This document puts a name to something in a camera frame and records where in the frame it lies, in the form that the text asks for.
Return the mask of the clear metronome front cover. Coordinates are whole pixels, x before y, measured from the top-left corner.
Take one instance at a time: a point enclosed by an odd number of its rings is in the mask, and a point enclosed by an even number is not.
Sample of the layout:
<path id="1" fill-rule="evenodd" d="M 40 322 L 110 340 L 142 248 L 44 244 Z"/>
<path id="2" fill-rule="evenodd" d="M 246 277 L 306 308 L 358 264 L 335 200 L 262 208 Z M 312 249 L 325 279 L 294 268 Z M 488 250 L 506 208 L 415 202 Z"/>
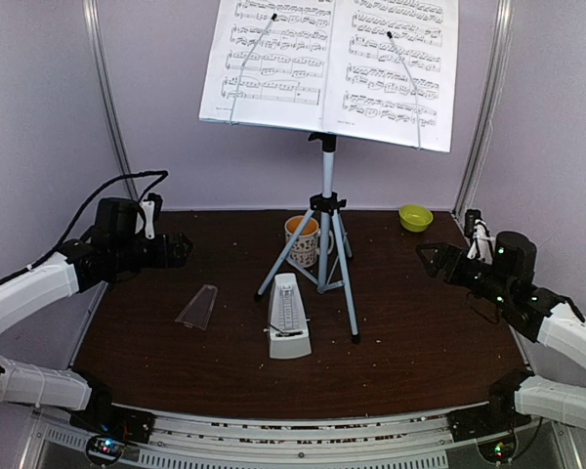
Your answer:
<path id="1" fill-rule="evenodd" d="M 211 318 L 218 288 L 204 284 L 176 317 L 175 322 L 188 328 L 205 330 Z"/>

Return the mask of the white metronome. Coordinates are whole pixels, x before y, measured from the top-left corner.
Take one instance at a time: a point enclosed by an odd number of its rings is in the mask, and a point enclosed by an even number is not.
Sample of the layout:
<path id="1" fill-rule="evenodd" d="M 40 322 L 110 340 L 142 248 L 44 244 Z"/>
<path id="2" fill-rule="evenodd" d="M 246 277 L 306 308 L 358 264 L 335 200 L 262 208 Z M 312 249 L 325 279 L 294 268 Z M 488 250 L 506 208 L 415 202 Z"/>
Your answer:
<path id="1" fill-rule="evenodd" d="M 273 360 L 295 360 L 312 353 L 306 312 L 292 273 L 274 277 L 266 332 Z"/>

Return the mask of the sheet music page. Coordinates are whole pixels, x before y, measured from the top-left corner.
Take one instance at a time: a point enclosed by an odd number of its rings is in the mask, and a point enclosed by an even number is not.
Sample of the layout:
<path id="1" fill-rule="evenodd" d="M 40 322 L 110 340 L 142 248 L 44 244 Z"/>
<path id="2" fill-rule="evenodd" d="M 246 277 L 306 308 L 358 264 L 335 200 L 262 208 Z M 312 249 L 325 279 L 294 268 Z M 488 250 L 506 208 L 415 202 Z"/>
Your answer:
<path id="1" fill-rule="evenodd" d="M 318 131 L 322 127 L 332 1 L 223 1 L 199 118 Z"/>
<path id="2" fill-rule="evenodd" d="M 352 0 L 335 7 L 324 130 L 450 151 L 458 2 Z"/>

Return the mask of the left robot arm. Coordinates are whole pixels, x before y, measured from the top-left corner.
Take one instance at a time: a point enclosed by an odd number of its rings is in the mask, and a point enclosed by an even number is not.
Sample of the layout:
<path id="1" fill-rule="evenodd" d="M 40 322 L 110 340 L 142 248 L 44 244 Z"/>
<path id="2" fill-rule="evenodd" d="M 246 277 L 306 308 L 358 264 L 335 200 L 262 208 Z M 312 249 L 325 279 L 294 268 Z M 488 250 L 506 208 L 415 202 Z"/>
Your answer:
<path id="1" fill-rule="evenodd" d="M 121 274 L 183 267 L 193 249 L 182 233 L 155 230 L 162 199 L 106 197 L 93 226 L 79 239 L 62 241 L 40 264 L 0 283 L 0 335 L 64 298 Z M 109 388 L 86 372 L 57 370 L 0 355 L 0 403 L 54 406 L 73 412 L 77 422 L 101 434 L 121 423 Z"/>

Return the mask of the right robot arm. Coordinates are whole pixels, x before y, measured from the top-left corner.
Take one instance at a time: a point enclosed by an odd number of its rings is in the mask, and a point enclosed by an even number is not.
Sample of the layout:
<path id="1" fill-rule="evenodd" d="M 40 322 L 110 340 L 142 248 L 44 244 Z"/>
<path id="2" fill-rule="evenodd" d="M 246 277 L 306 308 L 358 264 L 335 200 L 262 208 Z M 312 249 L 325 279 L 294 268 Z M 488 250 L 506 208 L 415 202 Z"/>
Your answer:
<path id="1" fill-rule="evenodd" d="M 519 335 L 586 370 L 586 316 L 570 298 L 533 284 L 537 248 L 525 235 L 499 233 L 489 263 L 444 242 L 420 244 L 416 253 L 430 277 L 442 275 L 445 283 L 490 302 Z M 481 423 L 498 432 L 518 414 L 586 431 L 586 388 L 515 370 L 490 387 Z"/>

